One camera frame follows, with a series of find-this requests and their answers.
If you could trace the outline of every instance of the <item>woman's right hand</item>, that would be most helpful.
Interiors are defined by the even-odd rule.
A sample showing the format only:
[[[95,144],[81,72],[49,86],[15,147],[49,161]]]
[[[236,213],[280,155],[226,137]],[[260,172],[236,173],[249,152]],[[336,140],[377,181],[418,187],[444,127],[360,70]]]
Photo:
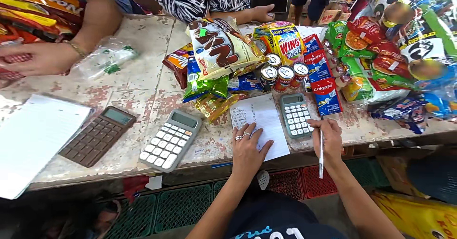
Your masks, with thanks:
[[[323,154],[325,162],[329,164],[340,164],[341,160],[341,127],[333,119],[314,120],[308,119],[306,122],[314,128],[322,129],[323,132]],[[317,157],[320,157],[320,131],[313,131],[313,145]]]

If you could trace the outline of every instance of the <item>white calculator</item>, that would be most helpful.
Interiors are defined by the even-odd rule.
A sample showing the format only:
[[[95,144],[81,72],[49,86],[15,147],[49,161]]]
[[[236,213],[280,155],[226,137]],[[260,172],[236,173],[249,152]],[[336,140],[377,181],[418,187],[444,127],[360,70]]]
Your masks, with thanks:
[[[174,109],[167,122],[140,153],[139,160],[163,172],[172,172],[194,141],[202,120]]]

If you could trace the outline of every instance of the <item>teal calculator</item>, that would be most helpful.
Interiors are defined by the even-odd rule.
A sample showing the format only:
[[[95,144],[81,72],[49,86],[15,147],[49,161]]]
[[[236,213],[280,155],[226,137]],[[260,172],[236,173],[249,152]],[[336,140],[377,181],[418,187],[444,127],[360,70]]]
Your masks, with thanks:
[[[283,95],[279,100],[284,124],[292,139],[310,136],[314,130],[306,123],[309,116],[308,105],[303,94]]]

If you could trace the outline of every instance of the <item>white paper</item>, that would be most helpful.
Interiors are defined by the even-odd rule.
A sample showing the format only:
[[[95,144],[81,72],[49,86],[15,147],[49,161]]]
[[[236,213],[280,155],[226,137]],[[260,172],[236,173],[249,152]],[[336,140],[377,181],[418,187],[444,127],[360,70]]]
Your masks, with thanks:
[[[92,109],[32,95],[0,127],[0,197],[16,199]]]
[[[238,101],[230,108],[232,126],[242,127],[245,123],[256,122],[254,131],[263,128],[257,148],[260,150],[266,142],[275,141],[266,154],[265,161],[289,154],[283,126],[272,94],[261,95]]]

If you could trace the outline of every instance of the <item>pen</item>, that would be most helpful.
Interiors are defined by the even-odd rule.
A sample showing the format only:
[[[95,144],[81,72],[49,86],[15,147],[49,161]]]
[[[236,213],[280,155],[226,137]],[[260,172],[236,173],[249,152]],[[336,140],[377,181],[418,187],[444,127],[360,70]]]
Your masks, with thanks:
[[[319,178],[323,178],[323,132],[322,127],[319,129],[320,131],[320,157],[319,157]]]

